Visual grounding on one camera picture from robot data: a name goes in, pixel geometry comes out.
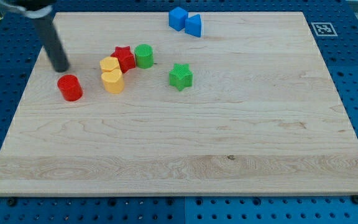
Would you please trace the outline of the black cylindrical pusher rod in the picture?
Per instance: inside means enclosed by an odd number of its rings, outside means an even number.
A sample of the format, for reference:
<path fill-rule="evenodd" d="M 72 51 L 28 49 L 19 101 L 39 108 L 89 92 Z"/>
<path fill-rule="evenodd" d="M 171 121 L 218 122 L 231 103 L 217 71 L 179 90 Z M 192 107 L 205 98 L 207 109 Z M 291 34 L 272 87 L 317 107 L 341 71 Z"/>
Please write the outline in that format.
<path fill-rule="evenodd" d="M 65 72 L 70 68 L 67 55 L 53 24 L 50 14 L 34 19 L 34 27 L 44 50 L 56 72 Z"/>

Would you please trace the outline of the grey pusher mount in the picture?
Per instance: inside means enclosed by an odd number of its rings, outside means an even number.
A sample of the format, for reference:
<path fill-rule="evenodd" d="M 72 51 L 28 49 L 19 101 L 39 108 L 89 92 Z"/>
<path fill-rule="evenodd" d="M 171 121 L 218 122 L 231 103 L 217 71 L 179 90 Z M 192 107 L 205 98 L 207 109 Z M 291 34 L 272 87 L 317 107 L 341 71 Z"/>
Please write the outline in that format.
<path fill-rule="evenodd" d="M 56 0 L 0 0 L 0 8 L 28 18 L 41 18 L 52 12 L 55 3 Z"/>

